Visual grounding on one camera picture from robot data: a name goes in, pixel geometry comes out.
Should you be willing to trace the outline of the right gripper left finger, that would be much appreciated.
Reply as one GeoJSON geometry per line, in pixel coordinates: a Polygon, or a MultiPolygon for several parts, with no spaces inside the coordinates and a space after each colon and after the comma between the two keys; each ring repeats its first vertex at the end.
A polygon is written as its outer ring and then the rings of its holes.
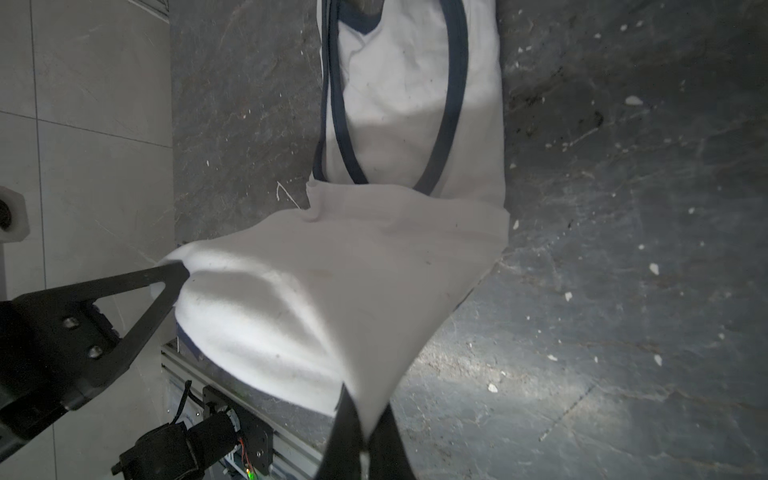
{"type": "Polygon", "coordinates": [[[342,387],[337,415],[315,480],[360,480],[362,428],[354,401],[342,387]]]}

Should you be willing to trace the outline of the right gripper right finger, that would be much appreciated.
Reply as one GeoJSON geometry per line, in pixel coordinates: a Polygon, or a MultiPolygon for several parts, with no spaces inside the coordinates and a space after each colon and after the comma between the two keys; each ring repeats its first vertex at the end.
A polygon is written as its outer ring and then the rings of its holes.
{"type": "Polygon", "coordinates": [[[368,441],[370,480],[416,480],[390,404],[368,441]]]}

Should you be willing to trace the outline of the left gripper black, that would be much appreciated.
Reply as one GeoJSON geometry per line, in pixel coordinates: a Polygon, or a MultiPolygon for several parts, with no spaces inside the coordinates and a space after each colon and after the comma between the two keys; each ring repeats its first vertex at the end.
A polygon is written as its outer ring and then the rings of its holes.
{"type": "Polygon", "coordinates": [[[1,460],[125,374],[189,272],[180,262],[1,303],[1,460]]]}

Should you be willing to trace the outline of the white navy-trimmed tank top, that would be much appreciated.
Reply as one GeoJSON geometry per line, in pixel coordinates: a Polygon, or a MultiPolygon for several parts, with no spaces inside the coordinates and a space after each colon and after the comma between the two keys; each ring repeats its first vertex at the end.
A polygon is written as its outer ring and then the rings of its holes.
{"type": "Polygon", "coordinates": [[[317,5],[309,205],[171,254],[182,332],[217,366],[369,438],[424,345],[508,243],[492,1],[317,5]]]}

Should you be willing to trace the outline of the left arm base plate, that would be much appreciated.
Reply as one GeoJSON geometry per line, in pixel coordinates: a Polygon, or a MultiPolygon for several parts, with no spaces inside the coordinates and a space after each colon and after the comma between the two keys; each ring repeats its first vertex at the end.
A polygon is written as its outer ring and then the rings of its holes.
{"type": "Polygon", "coordinates": [[[203,388],[205,416],[224,412],[236,436],[233,447],[222,461],[242,479],[265,479],[271,472],[274,457],[274,429],[260,417],[225,395],[222,391],[203,388]]]}

